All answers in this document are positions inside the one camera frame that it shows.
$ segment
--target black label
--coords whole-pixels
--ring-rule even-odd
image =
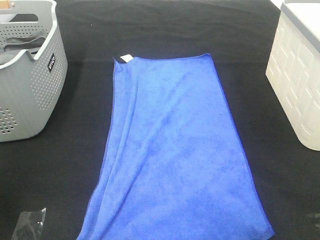
[[[56,57],[55,57],[55,54],[52,53],[50,62],[48,63],[48,69],[49,69],[50,73],[51,73],[52,69],[54,68],[55,62],[56,62]]]

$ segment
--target white label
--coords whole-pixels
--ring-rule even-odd
[[[123,59],[126,63],[130,62],[132,59],[134,59],[130,54],[124,55],[120,57]]]

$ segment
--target blue microfiber towel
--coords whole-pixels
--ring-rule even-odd
[[[274,235],[209,54],[114,64],[111,128],[78,240]]]

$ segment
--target black fabric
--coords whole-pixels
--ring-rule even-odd
[[[299,143],[265,71],[280,11],[269,0],[59,0],[69,66],[37,136],[0,143],[0,239],[47,207],[42,239],[74,240],[97,184],[111,120],[113,59],[210,53],[276,235],[316,240],[320,152]]]

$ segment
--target basket handle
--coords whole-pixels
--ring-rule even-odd
[[[0,0],[0,9],[9,9],[10,0]]]

